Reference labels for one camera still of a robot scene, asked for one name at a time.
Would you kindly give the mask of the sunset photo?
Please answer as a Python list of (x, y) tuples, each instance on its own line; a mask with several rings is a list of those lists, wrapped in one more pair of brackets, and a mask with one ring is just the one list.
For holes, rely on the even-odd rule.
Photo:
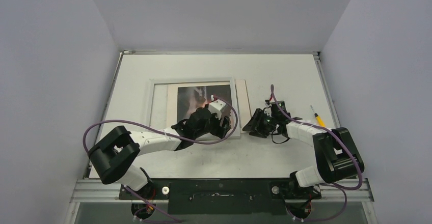
[(232, 102), (231, 87), (226, 85), (188, 86), (177, 88), (177, 122), (188, 119), (199, 107), (211, 102), (211, 96), (222, 97)]

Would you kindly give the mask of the white picture frame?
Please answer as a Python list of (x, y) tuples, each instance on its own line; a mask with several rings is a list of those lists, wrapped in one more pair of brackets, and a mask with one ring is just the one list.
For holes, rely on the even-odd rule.
[[(149, 95), (147, 96), (147, 108), (144, 112), (144, 123), (156, 127), (170, 127), (167, 125), (167, 92), (168, 85), (175, 83), (189, 82), (213, 82), (213, 81), (230, 81), (232, 91), (235, 91), (235, 78), (233, 77), (198, 77), (198, 78), (167, 78), (167, 79), (151, 79), (149, 81)], [(239, 115), (238, 126), (234, 131), (233, 138), (240, 137)]]

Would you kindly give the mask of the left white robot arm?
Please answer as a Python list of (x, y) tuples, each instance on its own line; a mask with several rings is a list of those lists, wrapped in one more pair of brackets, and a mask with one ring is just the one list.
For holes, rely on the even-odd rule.
[(133, 165), (144, 154), (159, 151), (179, 151), (193, 144), (198, 138), (211, 134), (218, 142), (230, 136), (231, 121), (225, 113), (199, 108), (188, 119), (163, 130), (147, 127), (146, 131), (129, 131), (120, 125), (112, 129), (92, 148), (83, 142), (93, 168), (105, 185), (118, 182), (132, 188), (139, 199), (151, 195), (152, 185), (147, 173)]

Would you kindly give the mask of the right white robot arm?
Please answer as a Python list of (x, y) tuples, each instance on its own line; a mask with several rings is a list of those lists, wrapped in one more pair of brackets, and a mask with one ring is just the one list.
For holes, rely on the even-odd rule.
[(315, 165), (291, 173), (288, 191), (294, 198), (301, 198), (308, 187), (335, 183), (343, 179), (362, 177), (364, 162), (347, 128), (325, 128), (313, 125), (299, 117), (291, 117), (283, 100), (267, 101), (267, 109), (255, 110), (243, 131), (251, 136), (267, 138), (281, 135), (285, 142), (295, 139), (312, 146)]

